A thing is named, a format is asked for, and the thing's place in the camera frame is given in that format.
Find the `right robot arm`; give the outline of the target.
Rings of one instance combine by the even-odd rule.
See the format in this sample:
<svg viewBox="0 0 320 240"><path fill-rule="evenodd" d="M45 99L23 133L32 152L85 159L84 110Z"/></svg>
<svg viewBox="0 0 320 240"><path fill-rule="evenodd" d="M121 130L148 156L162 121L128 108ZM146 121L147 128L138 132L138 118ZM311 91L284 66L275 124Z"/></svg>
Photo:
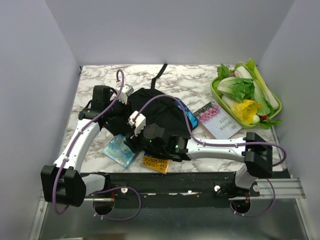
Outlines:
<svg viewBox="0 0 320 240"><path fill-rule="evenodd" d="M201 139L170 134L153 123L141 131L132 130L124 143L134 152L175 162L197 159L226 159L242 163L230 183L230 191L241 196L258 178L273 175L273 148L259 135L249 132L244 138Z"/></svg>

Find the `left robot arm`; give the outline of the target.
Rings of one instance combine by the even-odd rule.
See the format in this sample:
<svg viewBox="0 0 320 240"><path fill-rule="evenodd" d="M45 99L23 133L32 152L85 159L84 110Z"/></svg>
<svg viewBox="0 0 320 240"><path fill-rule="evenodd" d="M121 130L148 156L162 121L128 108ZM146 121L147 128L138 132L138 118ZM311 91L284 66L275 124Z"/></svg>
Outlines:
<svg viewBox="0 0 320 240"><path fill-rule="evenodd" d="M105 85L93 88L92 99L79 113L76 129L65 150L53 165L45 165L41 170L45 201L79 207L90 194L96 193L101 198L110 194L111 185L105 174L81 176L80 171L90 145L106 123L106 118L115 117L133 91L128 84L116 89Z"/></svg>

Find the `white book pink flowers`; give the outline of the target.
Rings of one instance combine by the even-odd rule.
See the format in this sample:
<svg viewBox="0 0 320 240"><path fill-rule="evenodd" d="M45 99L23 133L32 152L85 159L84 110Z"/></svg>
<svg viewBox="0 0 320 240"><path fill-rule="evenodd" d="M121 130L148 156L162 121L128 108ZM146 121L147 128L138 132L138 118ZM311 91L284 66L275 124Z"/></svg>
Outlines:
<svg viewBox="0 0 320 240"><path fill-rule="evenodd" d="M214 101L207 103L193 115L202 129L217 140L230 139L243 128Z"/></svg>

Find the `black backpack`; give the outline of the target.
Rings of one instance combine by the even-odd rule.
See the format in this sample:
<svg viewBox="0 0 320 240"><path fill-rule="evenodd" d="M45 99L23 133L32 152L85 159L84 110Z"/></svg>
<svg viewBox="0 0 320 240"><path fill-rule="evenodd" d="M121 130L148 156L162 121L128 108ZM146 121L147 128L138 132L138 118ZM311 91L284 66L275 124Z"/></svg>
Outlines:
<svg viewBox="0 0 320 240"><path fill-rule="evenodd" d="M159 73L151 80L150 88L140 88L128 97L131 108L129 117L134 111L139 111L153 97L163 94L155 88L155 85L166 67L167 64L165 63ZM169 155L181 158L188 152L187 143L191 139L188 129L191 127L191 123L188 118L185 118L183 111L177 107L176 103L174 99L168 96L160 97L153 100L141 114L146 117L146 126L157 124L169 132L172 136L172 147ZM114 136L121 134L125 137L127 134L131 135L133 133L131 127L107 127L106 113L103 118L105 120L103 126Z"/></svg>

